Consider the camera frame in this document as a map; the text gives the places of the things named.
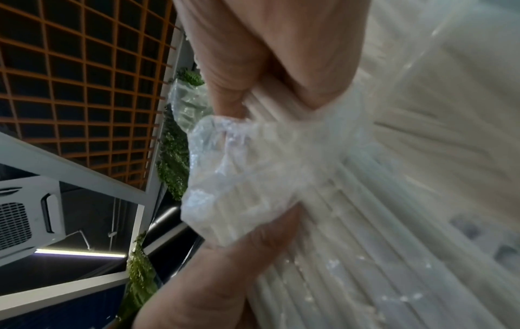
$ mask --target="led light strip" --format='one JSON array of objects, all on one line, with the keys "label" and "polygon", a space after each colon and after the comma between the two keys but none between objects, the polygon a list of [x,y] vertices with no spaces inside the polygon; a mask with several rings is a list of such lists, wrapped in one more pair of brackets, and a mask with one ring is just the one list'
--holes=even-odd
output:
[{"label": "led light strip", "polygon": [[113,253],[94,253],[90,251],[74,251],[74,250],[59,250],[59,249],[37,249],[35,254],[45,255],[68,255],[68,256],[85,256],[85,257],[101,257],[101,258],[125,258],[125,254]]}]

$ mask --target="air conditioner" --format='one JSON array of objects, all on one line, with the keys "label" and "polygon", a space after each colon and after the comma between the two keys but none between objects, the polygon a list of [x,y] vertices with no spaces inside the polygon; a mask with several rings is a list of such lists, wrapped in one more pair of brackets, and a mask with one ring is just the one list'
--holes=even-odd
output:
[{"label": "air conditioner", "polygon": [[65,236],[60,182],[43,176],[0,182],[0,266]]}]

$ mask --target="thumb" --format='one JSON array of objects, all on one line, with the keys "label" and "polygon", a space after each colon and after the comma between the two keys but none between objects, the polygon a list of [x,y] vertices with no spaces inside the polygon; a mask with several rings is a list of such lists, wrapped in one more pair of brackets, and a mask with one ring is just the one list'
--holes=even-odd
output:
[{"label": "thumb", "polygon": [[243,236],[223,253],[234,266],[227,280],[248,288],[280,256],[298,232],[301,206],[296,205],[278,219],[260,225]]}]

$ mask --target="air vent grille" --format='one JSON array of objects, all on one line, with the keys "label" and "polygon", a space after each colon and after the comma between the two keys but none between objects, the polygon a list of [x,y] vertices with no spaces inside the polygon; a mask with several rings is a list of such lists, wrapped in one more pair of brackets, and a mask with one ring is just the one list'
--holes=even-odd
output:
[{"label": "air vent grille", "polygon": [[17,246],[31,237],[25,206],[15,202],[0,204],[0,250]]}]

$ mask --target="hand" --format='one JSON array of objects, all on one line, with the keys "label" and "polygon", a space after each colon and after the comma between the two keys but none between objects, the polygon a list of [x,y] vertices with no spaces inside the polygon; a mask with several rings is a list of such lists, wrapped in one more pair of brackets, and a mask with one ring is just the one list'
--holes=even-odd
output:
[{"label": "hand", "polygon": [[226,248],[204,244],[141,309],[133,329],[255,328],[246,293],[298,231],[297,206]]},{"label": "hand", "polygon": [[357,70],[369,0],[174,0],[219,115],[266,72],[310,108],[341,95]]}]

